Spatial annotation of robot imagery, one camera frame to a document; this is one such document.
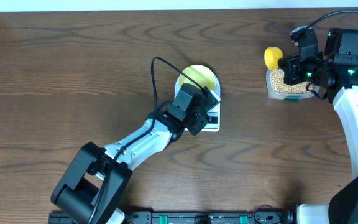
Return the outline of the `yellow measuring scoop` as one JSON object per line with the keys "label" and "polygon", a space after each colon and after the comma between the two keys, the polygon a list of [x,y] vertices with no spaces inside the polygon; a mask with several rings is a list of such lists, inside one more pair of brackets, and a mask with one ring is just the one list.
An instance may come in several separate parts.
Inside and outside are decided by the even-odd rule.
{"label": "yellow measuring scoop", "polygon": [[278,68],[278,61],[283,58],[283,52],[278,47],[268,47],[264,52],[264,62],[269,70]]}

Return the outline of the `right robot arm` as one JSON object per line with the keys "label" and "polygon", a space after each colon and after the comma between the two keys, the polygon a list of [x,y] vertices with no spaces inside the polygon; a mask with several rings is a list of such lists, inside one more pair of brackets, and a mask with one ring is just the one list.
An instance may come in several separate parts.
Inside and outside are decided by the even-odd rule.
{"label": "right robot arm", "polygon": [[358,223],[358,30],[331,28],[324,51],[315,31],[300,27],[291,33],[299,52],[278,59],[284,82],[323,87],[341,120],[351,158],[352,180],[329,203],[299,204],[286,223]]}

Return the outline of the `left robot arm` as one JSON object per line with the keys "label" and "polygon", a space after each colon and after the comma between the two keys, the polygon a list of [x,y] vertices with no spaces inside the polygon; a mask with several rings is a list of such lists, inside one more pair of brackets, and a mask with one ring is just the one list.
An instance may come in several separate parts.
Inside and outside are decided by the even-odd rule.
{"label": "left robot arm", "polygon": [[145,123],[124,139],[99,147],[80,148],[52,192],[51,202],[74,223],[122,223],[118,208],[133,171],[150,156],[177,141],[184,130],[198,134],[212,120],[209,111],[220,104],[220,94],[183,85],[162,109],[155,105]]}

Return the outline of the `white digital kitchen scale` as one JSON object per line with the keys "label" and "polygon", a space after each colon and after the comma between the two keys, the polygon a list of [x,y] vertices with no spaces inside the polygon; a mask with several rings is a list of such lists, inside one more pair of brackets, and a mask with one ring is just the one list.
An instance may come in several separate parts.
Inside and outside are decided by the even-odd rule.
{"label": "white digital kitchen scale", "polygon": [[208,124],[201,130],[201,132],[218,132],[221,124],[221,86],[220,82],[215,77],[215,87],[213,92],[219,97],[218,104],[207,112],[207,115],[211,118]]}

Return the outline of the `pale yellow bowl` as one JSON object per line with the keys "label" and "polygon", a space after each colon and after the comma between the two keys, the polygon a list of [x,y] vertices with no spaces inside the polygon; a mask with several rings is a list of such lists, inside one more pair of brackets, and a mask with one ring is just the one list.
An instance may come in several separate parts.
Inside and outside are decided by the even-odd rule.
{"label": "pale yellow bowl", "polygon": [[182,72],[199,84],[201,88],[207,87],[209,90],[214,90],[216,87],[215,74],[204,65],[191,65]]}

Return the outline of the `soybeans in container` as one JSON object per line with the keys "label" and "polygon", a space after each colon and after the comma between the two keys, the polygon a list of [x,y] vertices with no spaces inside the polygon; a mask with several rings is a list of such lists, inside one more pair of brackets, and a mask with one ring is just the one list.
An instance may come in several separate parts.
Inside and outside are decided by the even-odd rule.
{"label": "soybeans in container", "polygon": [[271,70],[270,71],[270,82],[272,88],[277,93],[286,93],[286,94],[305,94],[310,93],[306,90],[308,82],[299,83],[296,85],[287,85],[284,83],[284,71],[281,69]]}

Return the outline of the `clear plastic container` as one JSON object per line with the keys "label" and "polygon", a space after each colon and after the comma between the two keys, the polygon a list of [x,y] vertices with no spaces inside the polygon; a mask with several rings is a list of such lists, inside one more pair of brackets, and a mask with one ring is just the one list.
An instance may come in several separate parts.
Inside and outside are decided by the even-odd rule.
{"label": "clear plastic container", "polygon": [[284,83],[284,71],[281,69],[267,70],[266,82],[268,97],[276,100],[300,100],[314,97],[312,92],[306,90],[308,82],[296,85]]}

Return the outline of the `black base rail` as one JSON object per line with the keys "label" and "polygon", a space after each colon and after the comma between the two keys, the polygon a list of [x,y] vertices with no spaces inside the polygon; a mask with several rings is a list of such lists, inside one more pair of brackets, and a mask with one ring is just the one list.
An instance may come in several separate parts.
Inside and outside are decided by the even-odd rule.
{"label": "black base rail", "polygon": [[157,213],[135,211],[127,214],[114,213],[107,224],[294,224],[296,218],[292,212],[275,212],[273,210],[256,210],[245,213]]}

